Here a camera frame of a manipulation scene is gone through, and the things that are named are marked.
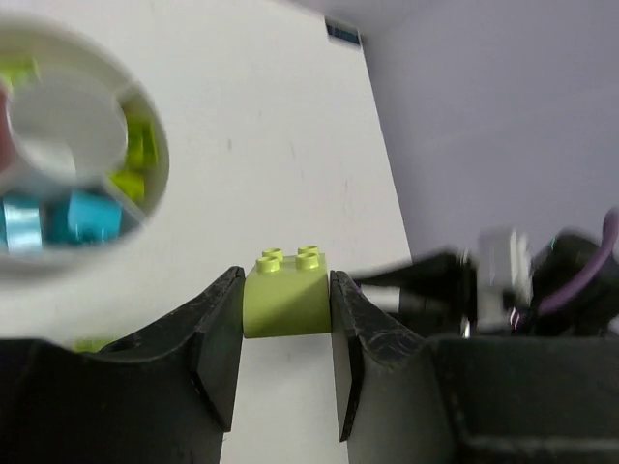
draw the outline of green lego brick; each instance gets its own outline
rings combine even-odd
[[[0,82],[9,92],[16,84],[38,73],[37,63],[32,57],[0,57]]]
[[[331,331],[325,255],[302,246],[294,256],[265,249],[245,281],[246,338],[326,334]]]
[[[153,123],[139,116],[127,115],[127,160],[133,169],[155,167],[159,160]]]
[[[110,344],[112,341],[116,341],[116,338],[86,338],[76,340],[74,343],[74,351],[77,353],[97,353],[105,345]]]
[[[112,172],[109,179],[132,201],[139,203],[144,199],[145,183],[144,175],[141,172],[122,169]]]

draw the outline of lego brick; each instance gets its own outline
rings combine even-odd
[[[144,176],[129,169],[113,172],[109,180],[120,189],[131,201],[139,203],[144,199]]]
[[[2,200],[2,236],[9,252],[38,251],[43,247],[41,203],[32,198],[6,196]]]
[[[11,92],[16,84],[30,79],[39,73],[37,63],[32,57],[12,57],[0,59],[0,84]]]
[[[266,249],[250,271],[243,298],[246,338],[331,331],[325,255],[303,246],[293,256]]]
[[[159,160],[153,124],[143,118],[127,115],[126,165],[133,169],[155,167]]]
[[[122,214],[116,201],[74,191],[53,213],[50,240],[76,245],[114,240],[120,233]]]
[[[74,351],[77,353],[97,353],[101,349],[115,341],[116,338],[84,338],[76,340],[74,343]]]

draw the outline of white table surface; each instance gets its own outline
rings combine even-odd
[[[162,115],[166,196],[97,263],[0,282],[0,335],[126,334],[265,247],[317,244],[330,268],[408,257],[363,53],[323,19],[255,0],[0,0],[115,55]],[[327,335],[245,341],[221,463],[345,463]]]

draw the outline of cyan lego brick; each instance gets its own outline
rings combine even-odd
[[[2,239],[9,253],[43,248],[41,203],[33,198],[5,196],[2,199]]]
[[[331,331],[325,255],[302,246],[296,255],[265,249],[245,282],[246,338],[325,334]]]
[[[50,240],[61,244],[99,244],[118,238],[122,206],[108,198],[74,191],[69,200],[57,205],[51,223]]]

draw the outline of purple cable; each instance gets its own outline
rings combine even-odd
[[[589,262],[574,276],[572,280],[566,283],[552,295],[544,298],[540,303],[538,312],[540,315],[550,314],[561,306],[568,303],[575,295],[582,290],[600,271],[608,256],[612,254],[619,236],[619,210],[612,208],[604,217],[604,226],[602,228],[602,244],[596,254]]]

